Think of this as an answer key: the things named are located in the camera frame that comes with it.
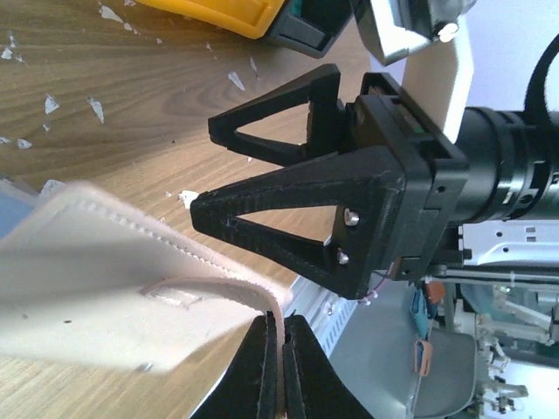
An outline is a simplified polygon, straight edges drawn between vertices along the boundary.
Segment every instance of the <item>wood grain surface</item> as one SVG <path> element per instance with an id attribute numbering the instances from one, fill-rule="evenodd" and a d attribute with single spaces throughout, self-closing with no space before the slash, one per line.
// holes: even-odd
<path id="1" fill-rule="evenodd" d="M 294 274 L 196 233 L 177 199 L 274 166 L 210 143 L 207 119 L 315 68 L 320 61 L 214 26 L 124 0 L 0 0 L 0 173 L 39 190 L 45 181 L 87 179 L 174 229 L 289 285 Z M 257 66 L 256 73 L 250 58 Z M 342 70 L 352 100 L 369 67 L 354 25 L 322 62 Z M 236 72 L 245 90 L 229 79 Z M 53 98 L 59 107 L 45 112 Z M 103 122 L 88 100 L 102 105 Z M 299 106 L 247 132 L 304 141 Z M 32 145 L 19 149 L 17 140 Z M 331 209 L 269 211 L 251 219 L 326 238 Z M 172 374 L 0 360 L 1 418 L 182 418 L 219 377 L 245 329 L 212 342 Z"/>

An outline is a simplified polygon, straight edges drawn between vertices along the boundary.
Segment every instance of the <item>white plastic part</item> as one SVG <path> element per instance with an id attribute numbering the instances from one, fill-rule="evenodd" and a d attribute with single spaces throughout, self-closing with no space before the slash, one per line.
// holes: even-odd
<path id="1" fill-rule="evenodd" d="M 521 306 L 520 304 L 511 303 L 504 298 L 496 298 L 493 305 L 498 310 L 504 313 L 512 314 L 518 320 L 540 327 L 545 331 L 547 331 L 549 329 L 549 325 L 551 325 L 551 317 L 548 315 L 532 310 L 531 308 Z"/>
<path id="2" fill-rule="evenodd" d="M 355 20 L 365 48 L 382 65 L 406 58 L 431 43 L 428 38 L 402 27 L 399 8 L 391 0 L 367 0 L 368 12 L 356 13 Z"/>
<path id="3" fill-rule="evenodd" d="M 487 381 L 482 384 L 483 389 L 504 395 L 510 399 L 520 397 L 528 397 L 528 389 L 526 386 L 518 386 L 514 384 L 506 384 L 505 382 L 498 382 L 495 380 Z"/>
<path id="4" fill-rule="evenodd" d="M 464 264 L 559 265 L 559 221 L 486 221 L 462 226 Z"/>
<path id="5" fill-rule="evenodd" d="M 536 326 L 524 326 L 515 323 L 492 320 L 484 324 L 484 328 L 492 333 L 503 332 L 507 336 L 516 339 L 532 340 L 547 346 L 553 345 L 554 343 L 545 330 Z"/>
<path id="6" fill-rule="evenodd" d="M 408 57 L 402 87 L 452 143 L 456 142 L 472 85 L 473 57 L 466 20 L 451 42 Z"/>
<path id="7" fill-rule="evenodd" d="M 511 362 L 511 359 L 505 355 L 503 348 L 500 346 L 499 340 L 495 336 L 491 334 L 479 338 L 478 348 L 480 349 L 490 370 L 497 371 L 499 374 L 503 374 L 505 372 L 508 364 Z M 493 351 L 495 351 L 499 356 L 500 364 L 496 363 L 497 360 L 493 355 Z"/>

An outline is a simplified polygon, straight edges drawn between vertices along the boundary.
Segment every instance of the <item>yellow box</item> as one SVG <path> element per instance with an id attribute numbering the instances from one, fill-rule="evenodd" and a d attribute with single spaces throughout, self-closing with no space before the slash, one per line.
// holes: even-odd
<path id="1" fill-rule="evenodd" d="M 244 37 L 262 38 L 284 0 L 138 0 L 148 6 L 193 17 Z"/>

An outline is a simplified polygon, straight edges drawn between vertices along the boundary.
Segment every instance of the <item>orange clip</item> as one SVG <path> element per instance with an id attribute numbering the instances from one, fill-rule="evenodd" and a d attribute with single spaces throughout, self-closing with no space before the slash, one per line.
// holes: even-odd
<path id="1" fill-rule="evenodd" d="M 431 281 L 429 284 L 425 284 L 425 289 L 427 291 L 427 298 L 432 304 L 437 304 L 445 297 L 445 284 L 442 282 Z"/>
<path id="2" fill-rule="evenodd" d="M 415 372 L 425 377 L 431 370 L 431 357 L 433 345 L 427 340 L 418 340 L 415 345 L 413 367 Z"/>

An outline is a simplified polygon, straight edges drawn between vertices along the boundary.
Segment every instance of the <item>black cylinder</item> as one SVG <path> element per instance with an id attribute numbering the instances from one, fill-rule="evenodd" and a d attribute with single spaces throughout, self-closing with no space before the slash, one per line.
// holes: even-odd
<path id="1" fill-rule="evenodd" d="M 559 122 L 559 113 L 552 113 Z M 519 112 L 471 107 L 456 145 L 470 163 L 455 223 L 559 218 L 559 125 L 534 127 Z"/>

